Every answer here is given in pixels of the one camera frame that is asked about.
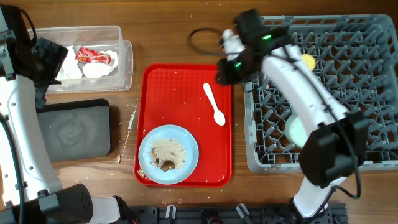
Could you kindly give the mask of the white napkin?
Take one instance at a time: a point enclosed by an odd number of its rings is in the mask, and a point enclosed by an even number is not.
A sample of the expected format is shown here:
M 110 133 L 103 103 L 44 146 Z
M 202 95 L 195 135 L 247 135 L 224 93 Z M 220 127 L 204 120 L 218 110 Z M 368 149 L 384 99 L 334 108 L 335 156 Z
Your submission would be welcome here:
M 80 79 L 80 78 L 98 78 L 108 76 L 118 67 L 118 54 L 111 50 L 100 51 L 102 54 L 110 56 L 110 64 L 105 63 L 83 63 L 83 67 L 78 66 L 79 62 L 75 59 L 76 53 L 72 45 L 67 47 L 68 54 L 62 67 L 56 77 L 57 80 Z

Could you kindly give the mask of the red snack wrapper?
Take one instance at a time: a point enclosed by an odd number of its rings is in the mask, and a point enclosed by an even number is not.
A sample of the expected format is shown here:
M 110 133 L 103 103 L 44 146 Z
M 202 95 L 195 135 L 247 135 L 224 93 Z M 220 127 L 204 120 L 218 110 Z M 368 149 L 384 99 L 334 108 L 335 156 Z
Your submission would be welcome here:
M 83 63 L 103 63 L 109 65 L 112 58 L 107 53 L 101 53 L 86 47 L 80 47 L 75 55 L 75 60 Z

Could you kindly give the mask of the yellow plastic cup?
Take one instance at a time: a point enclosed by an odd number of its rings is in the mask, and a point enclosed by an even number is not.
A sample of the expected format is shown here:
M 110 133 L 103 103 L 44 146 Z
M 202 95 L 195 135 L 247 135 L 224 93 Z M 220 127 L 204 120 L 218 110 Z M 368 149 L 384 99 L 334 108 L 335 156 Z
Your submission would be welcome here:
M 314 71 L 317 63 L 315 58 L 309 54 L 302 54 L 301 59 L 303 60 L 304 64 L 310 71 Z

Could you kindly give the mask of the green small plate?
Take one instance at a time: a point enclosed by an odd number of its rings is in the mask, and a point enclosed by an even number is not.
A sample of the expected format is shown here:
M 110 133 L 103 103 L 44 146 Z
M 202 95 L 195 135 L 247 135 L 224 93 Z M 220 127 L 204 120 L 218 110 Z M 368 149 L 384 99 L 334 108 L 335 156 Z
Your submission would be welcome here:
M 285 124 L 285 135 L 287 139 L 297 148 L 302 149 L 309 138 L 302 121 L 296 113 L 289 116 Z

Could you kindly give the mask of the white plastic fork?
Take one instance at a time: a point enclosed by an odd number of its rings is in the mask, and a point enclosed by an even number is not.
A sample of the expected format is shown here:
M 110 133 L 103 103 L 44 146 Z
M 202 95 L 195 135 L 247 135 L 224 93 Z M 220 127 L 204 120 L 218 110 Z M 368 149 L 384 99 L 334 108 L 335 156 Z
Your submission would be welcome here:
M 247 93 L 254 92 L 258 89 L 263 89 L 265 85 L 267 85 L 267 82 L 265 80 L 258 80 L 257 83 L 252 82 L 254 84 L 253 88 L 248 90 Z

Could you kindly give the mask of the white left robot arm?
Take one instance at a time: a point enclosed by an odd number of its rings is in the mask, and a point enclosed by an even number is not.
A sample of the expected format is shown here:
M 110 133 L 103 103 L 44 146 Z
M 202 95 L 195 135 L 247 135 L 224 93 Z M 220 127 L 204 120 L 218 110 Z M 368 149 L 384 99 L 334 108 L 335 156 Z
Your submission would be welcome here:
M 1 222 L 139 223 L 121 197 L 93 197 L 83 184 L 64 188 L 50 162 L 37 110 L 67 53 L 37 37 L 25 10 L 1 5 Z

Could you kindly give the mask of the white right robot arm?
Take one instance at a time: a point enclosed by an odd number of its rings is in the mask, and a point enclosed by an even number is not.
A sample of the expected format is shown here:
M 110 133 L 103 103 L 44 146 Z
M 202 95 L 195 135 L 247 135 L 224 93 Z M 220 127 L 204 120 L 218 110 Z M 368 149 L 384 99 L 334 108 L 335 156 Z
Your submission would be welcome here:
M 224 50 L 216 82 L 234 85 L 260 73 L 282 92 L 308 136 L 298 161 L 304 174 L 291 200 L 297 218 L 310 222 L 327 208 L 333 192 L 365 160 L 368 120 L 339 103 L 306 66 L 302 53 L 284 28 L 264 26 L 256 10 L 238 15 L 234 29 L 221 36 Z

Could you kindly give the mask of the clear plastic waste bin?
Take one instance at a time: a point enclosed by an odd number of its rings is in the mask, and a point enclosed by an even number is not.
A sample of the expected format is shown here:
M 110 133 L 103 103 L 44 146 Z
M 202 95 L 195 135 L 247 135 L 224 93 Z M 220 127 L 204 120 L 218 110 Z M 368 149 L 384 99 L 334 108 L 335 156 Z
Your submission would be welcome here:
M 48 93 L 83 93 L 97 91 L 123 91 L 130 89 L 133 79 L 132 44 L 123 40 L 119 26 L 52 27 L 35 30 L 38 37 L 51 40 L 64 47 L 70 45 L 78 52 L 86 47 L 97 52 L 111 50 L 118 54 L 118 67 L 108 76 L 59 80 L 50 85 Z

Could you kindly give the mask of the grey dishwasher rack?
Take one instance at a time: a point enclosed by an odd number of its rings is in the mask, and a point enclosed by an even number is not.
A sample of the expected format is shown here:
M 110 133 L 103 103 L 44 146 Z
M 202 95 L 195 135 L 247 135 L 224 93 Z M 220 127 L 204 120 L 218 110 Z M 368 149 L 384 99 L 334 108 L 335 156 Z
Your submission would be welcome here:
M 397 169 L 397 35 L 384 14 L 262 16 L 266 27 L 283 27 L 304 54 L 315 58 L 314 73 L 330 93 L 369 122 L 362 170 Z M 247 93 L 258 80 L 263 89 Z M 285 135 L 293 113 L 269 79 L 244 85 L 246 159 L 257 174 L 298 172 L 299 148 Z

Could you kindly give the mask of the black plastic tray bin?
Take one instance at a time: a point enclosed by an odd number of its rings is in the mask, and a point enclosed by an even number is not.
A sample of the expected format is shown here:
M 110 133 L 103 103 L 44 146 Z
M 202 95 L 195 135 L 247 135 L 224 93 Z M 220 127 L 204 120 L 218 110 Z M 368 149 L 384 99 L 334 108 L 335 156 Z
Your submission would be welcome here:
M 37 118 L 51 162 L 111 152 L 111 110 L 105 99 L 45 105 L 37 110 Z

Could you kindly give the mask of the red serving tray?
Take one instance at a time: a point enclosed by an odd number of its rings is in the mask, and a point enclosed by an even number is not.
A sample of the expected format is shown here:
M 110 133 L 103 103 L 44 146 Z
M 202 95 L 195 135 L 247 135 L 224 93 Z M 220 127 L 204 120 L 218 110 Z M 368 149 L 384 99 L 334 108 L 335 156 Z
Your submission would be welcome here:
M 153 129 L 177 125 L 189 131 L 199 148 L 196 169 L 178 187 L 222 187 L 233 170 L 233 115 L 230 86 L 215 82 L 217 67 L 203 64 L 153 64 L 142 76 L 136 146 Z M 226 124 L 219 126 L 203 90 L 209 83 Z

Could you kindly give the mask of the food crumb on table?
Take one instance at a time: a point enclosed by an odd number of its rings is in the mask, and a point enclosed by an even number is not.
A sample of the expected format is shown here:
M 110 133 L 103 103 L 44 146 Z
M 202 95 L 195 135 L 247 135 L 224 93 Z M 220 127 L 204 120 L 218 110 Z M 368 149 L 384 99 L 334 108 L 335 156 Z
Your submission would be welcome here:
M 121 162 L 121 156 L 117 155 L 116 158 L 115 158 L 115 163 L 119 164 L 120 162 Z

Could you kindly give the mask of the light blue dinner plate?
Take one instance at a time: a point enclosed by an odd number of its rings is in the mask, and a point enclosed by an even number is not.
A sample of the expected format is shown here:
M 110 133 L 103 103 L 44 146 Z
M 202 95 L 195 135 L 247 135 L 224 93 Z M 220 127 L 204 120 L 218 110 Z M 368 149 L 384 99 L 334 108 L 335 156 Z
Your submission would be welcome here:
M 158 167 L 152 166 L 150 162 L 150 143 L 155 139 L 177 139 L 187 153 L 185 165 L 181 170 L 169 170 L 164 172 Z M 139 146 L 138 159 L 139 169 L 145 173 L 145 178 L 160 185 L 179 184 L 193 174 L 199 160 L 199 148 L 193 135 L 186 129 L 168 124 L 159 126 L 150 131 Z

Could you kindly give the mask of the brown food scraps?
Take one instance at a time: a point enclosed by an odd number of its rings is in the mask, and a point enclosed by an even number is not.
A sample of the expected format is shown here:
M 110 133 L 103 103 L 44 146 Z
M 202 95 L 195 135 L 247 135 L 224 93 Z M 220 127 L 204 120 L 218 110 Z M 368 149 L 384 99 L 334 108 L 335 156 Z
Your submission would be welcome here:
M 167 172 L 181 170 L 185 165 L 187 153 L 182 143 L 177 139 L 155 139 L 150 143 L 152 166 Z

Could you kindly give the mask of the food scrap on tray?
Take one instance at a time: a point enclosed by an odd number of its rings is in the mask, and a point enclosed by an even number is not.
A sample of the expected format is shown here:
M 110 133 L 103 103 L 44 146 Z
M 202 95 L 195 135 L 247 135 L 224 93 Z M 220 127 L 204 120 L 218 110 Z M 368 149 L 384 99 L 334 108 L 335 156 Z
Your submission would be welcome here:
M 146 175 L 145 175 L 145 173 L 142 171 L 142 170 L 138 170 L 137 171 L 137 173 L 142 177 L 142 178 L 144 178 Z

